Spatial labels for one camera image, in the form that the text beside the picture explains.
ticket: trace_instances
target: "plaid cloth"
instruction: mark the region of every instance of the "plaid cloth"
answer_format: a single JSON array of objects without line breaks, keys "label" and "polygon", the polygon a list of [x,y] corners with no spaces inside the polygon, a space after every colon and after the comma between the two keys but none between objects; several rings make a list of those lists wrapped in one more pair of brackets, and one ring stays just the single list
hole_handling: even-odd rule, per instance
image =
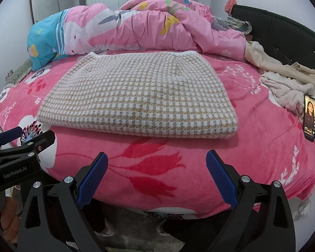
[{"label": "plaid cloth", "polygon": [[150,137],[229,138],[238,128],[223,83],[195,51],[90,53],[54,86],[37,118]]},{"label": "plaid cloth", "polygon": [[12,75],[6,78],[7,84],[19,84],[31,71],[31,60],[27,59]]},{"label": "plaid cloth", "polygon": [[242,32],[244,35],[250,34],[252,31],[252,25],[249,22],[244,22],[233,17],[228,17],[225,22],[229,25],[229,27]]}]

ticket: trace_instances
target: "wall outlet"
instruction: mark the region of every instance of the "wall outlet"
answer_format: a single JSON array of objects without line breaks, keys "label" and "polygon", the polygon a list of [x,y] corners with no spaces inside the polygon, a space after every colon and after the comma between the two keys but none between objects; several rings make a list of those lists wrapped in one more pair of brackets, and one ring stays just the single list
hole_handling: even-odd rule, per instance
[{"label": "wall outlet", "polygon": [[293,213],[293,221],[299,221],[309,217],[311,210],[311,201],[299,205],[298,210]]}]

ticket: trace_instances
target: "finger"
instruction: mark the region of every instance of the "finger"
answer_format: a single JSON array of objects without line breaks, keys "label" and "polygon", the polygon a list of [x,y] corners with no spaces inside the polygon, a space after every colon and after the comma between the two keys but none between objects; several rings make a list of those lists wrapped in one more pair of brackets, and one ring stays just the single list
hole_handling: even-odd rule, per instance
[{"label": "finger", "polygon": [[15,216],[17,209],[16,201],[11,197],[6,197],[6,206],[1,214],[1,227],[3,230],[6,230],[10,223],[12,222],[13,217]]},{"label": "finger", "polygon": [[12,219],[12,222],[9,225],[9,227],[3,232],[4,239],[6,241],[12,240],[17,234],[17,232],[19,231],[19,226],[20,226],[20,218],[18,216],[15,216]]},{"label": "finger", "polygon": [[17,238],[18,238],[18,233],[15,235],[15,237],[11,240],[12,244],[17,244]]}]

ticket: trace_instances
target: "phone screen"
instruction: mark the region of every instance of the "phone screen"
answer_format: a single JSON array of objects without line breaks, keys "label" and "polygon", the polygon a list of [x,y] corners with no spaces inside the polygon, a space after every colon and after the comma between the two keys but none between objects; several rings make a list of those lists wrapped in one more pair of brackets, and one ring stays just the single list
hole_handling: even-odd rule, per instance
[{"label": "phone screen", "polygon": [[305,95],[305,109],[303,117],[303,132],[305,137],[314,141],[315,135],[315,99]]}]

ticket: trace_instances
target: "metal screw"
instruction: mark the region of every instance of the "metal screw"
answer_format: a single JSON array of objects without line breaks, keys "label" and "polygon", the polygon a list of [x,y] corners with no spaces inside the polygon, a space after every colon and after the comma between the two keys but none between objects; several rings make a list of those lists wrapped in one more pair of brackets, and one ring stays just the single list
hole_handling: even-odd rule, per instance
[{"label": "metal screw", "polygon": [[243,181],[244,183],[248,183],[249,181],[251,181],[251,179],[250,179],[247,175],[243,175],[243,176],[242,176],[242,181]]},{"label": "metal screw", "polygon": [[279,181],[274,181],[273,185],[277,188],[281,187],[281,183]]},{"label": "metal screw", "polygon": [[41,186],[41,183],[39,181],[35,182],[33,185],[34,188],[38,188],[39,186]]},{"label": "metal screw", "polygon": [[64,179],[64,182],[65,183],[71,183],[73,181],[73,178],[71,177],[71,176],[68,176],[68,177],[66,177],[65,179]]}]

